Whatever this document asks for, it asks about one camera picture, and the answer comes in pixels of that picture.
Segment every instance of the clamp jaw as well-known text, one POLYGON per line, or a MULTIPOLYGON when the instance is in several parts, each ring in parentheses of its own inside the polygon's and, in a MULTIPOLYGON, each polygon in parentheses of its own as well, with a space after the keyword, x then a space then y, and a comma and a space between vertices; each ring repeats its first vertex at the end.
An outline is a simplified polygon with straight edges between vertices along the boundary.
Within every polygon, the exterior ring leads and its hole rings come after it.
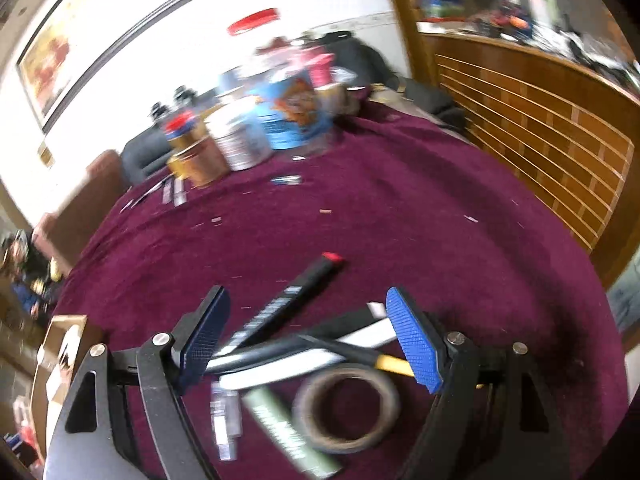
POLYGON ((389 289, 386 310, 416 381, 436 394, 401 480, 571 478, 551 393, 526 345, 479 349, 401 288, 389 289))
MULTIPOLYGON (((386 303, 416 380, 436 395, 401 480, 570 478, 551 394, 522 343, 478 349, 461 333, 445 332, 401 289, 389 290, 386 303), (476 410, 478 395, 484 396, 482 410, 476 410)), ((84 480, 88 471, 113 480, 148 478, 127 411, 132 384, 140 386, 167 480, 218 480, 180 395, 206 373, 229 308, 228 294, 216 286, 196 312, 140 348, 111 353, 93 346, 58 418, 47 480, 84 480)))

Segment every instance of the blue clamp pad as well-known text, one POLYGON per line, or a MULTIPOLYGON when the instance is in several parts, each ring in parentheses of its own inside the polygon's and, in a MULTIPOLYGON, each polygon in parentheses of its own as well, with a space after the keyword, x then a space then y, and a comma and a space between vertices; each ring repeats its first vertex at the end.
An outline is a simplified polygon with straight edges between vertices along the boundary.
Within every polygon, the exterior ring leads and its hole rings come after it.
POLYGON ((172 331, 175 339, 172 358, 179 370, 175 384, 178 393, 183 394, 187 387, 200 382, 230 310, 228 292, 222 286, 215 286, 197 311, 183 316, 172 331))
POLYGON ((438 368, 438 352, 426 334, 424 322, 396 287, 386 293, 386 314, 391 320, 402 351, 409 361, 418 384, 423 384, 434 394, 442 386, 442 374, 438 368))

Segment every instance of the metal screw head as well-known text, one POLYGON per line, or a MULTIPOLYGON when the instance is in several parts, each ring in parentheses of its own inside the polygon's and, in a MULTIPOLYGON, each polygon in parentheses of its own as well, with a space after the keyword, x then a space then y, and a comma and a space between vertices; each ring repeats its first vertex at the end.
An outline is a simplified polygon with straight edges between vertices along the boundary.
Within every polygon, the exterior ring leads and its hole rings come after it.
POLYGON ((104 354, 104 351, 107 349, 107 347, 105 345, 103 345, 102 343, 97 344, 97 345, 93 345, 90 349, 89 349, 89 355, 91 357, 98 357, 98 355, 102 355, 104 354))
POLYGON ((512 348, 513 351, 518 355, 524 355, 529 351, 527 345, 525 345, 524 343, 514 343, 512 348))
POLYGON ((447 334, 447 341, 449 341, 452 345, 462 345, 465 342, 465 335, 460 332, 449 332, 447 334))
POLYGON ((159 334, 156 334, 151 341, 156 346, 162 346, 166 345, 169 342, 169 338, 170 336, 166 332, 161 332, 159 334))

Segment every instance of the small tool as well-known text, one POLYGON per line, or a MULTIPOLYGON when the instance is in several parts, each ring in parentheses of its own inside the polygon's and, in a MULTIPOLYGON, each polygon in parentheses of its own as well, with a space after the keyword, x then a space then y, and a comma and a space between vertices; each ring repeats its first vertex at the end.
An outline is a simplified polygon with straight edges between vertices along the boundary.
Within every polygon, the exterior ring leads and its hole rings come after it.
POLYGON ((184 183, 180 177, 174 180, 174 207, 187 202, 187 194, 184 192, 184 183))
POLYGON ((135 206, 137 206, 140 202, 142 202, 146 197, 148 197, 149 195, 151 195, 153 192, 156 192, 158 189, 160 189, 162 187, 162 184, 164 184, 165 182, 167 182, 170 178, 172 177, 172 175, 167 175, 166 177, 162 178, 158 183, 154 184, 151 188, 149 188, 147 191, 145 191, 139 198, 135 199, 135 200, 129 200, 125 206, 120 210, 120 212, 122 213, 127 207, 130 209, 135 208, 135 206))
POLYGON ((163 204, 168 204, 169 202, 171 202, 171 196, 172 196, 172 180, 169 179, 164 183, 164 188, 162 189, 162 203, 163 204))

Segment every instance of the white wall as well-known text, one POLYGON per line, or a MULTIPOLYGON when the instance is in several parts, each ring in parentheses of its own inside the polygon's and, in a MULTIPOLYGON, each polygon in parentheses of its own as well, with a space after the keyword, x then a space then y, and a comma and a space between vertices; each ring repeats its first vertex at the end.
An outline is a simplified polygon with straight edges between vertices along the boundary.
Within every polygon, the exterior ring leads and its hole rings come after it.
POLYGON ((295 36, 318 25, 385 13, 382 28, 363 37, 399 72, 407 62, 390 0, 193 0, 145 31, 116 54, 75 97, 46 137, 56 160, 51 170, 36 154, 42 133, 24 97, 15 63, 55 0, 46 0, 17 41, 0 86, 0 178, 31 223, 54 210, 99 153, 120 150, 150 125, 148 111, 185 84, 206 91, 216 75, 242 61, 226 26, 256 10, 277 7, 283 32, 295 36))

